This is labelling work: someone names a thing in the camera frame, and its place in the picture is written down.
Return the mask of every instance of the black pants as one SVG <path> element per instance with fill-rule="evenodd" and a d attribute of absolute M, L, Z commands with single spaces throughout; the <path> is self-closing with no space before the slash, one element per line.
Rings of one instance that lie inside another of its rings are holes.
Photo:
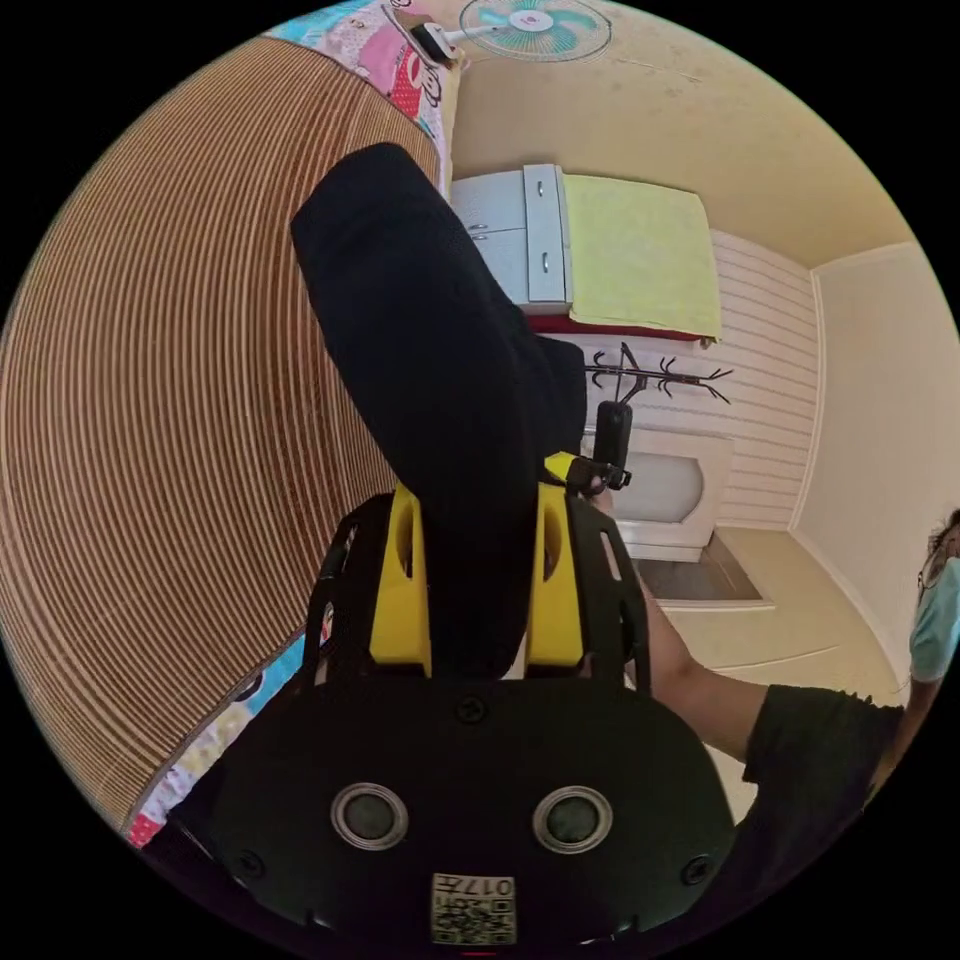
<path fill-rule="evenodd" d="M 326 349 L 423 508 L 435 672 L 502 676 L 526 624 L 543 459 L 583 435 L 582 353 L 531 332 L 393 144 L 341 160 L 291 233 Z"/>

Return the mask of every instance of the colorful bed sheet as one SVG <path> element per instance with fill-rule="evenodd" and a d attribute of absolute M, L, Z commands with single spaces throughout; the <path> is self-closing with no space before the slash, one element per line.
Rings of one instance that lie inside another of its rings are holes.
<path fill-rule="evenodd" d="M 391 8 L 411 16 L 429 10 L 414 0 L 346 0 L 268 30 L 264 36 L 316 50 L 372 84 L 418 124 L 440 156 L 440 184 L 450 182 L 452 129 L 445 102 L 455 101 L 459 79 L 424 60 L 390 17 Z"/>
<path fill-rule="evenodd" d="M 324 611 L 320 646 L 333 632 L 333 607 Z M 194 784 L 223 756 L 247 724 L 283 689 L 303 664 L 304 635 L 300 633 L 275 660 L 251 678 L 232 702 L 190 742 L 182 756 L 154 787 L 127 831 L 135 847 L 149 843 L 167 822 L 167 815 Z"/>

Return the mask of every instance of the face mask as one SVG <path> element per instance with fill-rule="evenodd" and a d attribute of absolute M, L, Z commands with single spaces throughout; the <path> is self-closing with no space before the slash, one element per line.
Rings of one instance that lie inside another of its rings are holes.
<path fill-rule="evenodd" d="M 960 559 L 947 561 L 920 599 L 910 635 L 910 675 L 920 683 L 943 678 L 960 638 Z"/>

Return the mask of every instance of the cabinet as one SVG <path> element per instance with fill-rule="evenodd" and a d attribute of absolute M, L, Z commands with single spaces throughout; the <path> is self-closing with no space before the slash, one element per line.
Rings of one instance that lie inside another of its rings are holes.
<path fill-rule="evenodd" d="M 563 176 L 553 164 L 454 180 L 450 204 L 504 293 L 524 312 L 573 302 Z"/>

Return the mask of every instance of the coat rack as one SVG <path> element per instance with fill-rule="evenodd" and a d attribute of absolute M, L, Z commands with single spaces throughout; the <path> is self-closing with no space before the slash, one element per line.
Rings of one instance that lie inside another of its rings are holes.
<path fill-rule="evenodd" d="M 673 370 L 673 364 L 677 360 L 676 357 L 669 361 L 666 359 L 666 357 L 662 358 L 660 360 L 659 370 L 642 370 L 626 343 L 620 344 L 620 362 L 616 365 L 600 362 L 600 358 L 605 352 L 606 351 L 604 350 L 598 350 L 593 355 L 593 363 L 584 364 L 584 370 L 587 373 L 592 374 L 593 382 L 598 387 L 601 387 L 601 389 L 602 384 L 597 379 L 598 377 L 616 377 L 616 401 L 618 403 L 629 403 L 630 400 L 641 390 L 647 389 L 647 384 L 651 380 L 655 380 L 657 383 L 657 389 L 661 393 L 665 393 L 671 399 L 673 399 L 673 394 L 670 392 L 670 384 L 682 383 L 689 387 L 701 387 L 704 390 L 709 391 L 711 397 L 716 397 L 722 400 L 724 403 L 730 403 L 730 401 L 715 386 L 713 386 L 713 383 L 714 381 L 721 379 L 721 377 L 725 377 L 728 374 L 733 373 L 733 370 L 721 371 L 721 369 L 717 367 L 717 369 L 714 370 L 709 376 L 703 377 L 688 373 L 676 373 Z M 625 361 L 629 363 L 629 366 L 624 365 Z M 634 382 L 626 396 L 621 400 L 620 387 L 624 377 L 633 377 Z"/>

